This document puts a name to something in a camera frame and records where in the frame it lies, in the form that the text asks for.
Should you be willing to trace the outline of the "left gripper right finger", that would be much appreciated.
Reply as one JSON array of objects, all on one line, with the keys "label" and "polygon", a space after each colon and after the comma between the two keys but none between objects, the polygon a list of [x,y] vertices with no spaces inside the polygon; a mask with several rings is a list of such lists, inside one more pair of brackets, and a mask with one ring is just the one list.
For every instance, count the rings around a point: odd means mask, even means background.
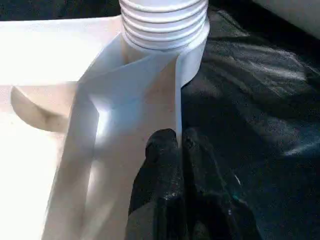
[{"label": "left gripper right finger", "polygon": [[183,133],[187,219],[193,240],[259,240],[261,234],[233,171],[207,136]]}]

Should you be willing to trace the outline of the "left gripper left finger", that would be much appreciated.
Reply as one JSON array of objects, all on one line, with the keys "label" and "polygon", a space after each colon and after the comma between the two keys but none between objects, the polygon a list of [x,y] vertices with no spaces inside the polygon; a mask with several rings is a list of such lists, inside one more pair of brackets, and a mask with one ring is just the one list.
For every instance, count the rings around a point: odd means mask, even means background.
[{"label": "left gripper left finger", "polygon": [[187,219],[182,159],[176,132],[154,132],[132,186],[127,240],[185,240]]}]

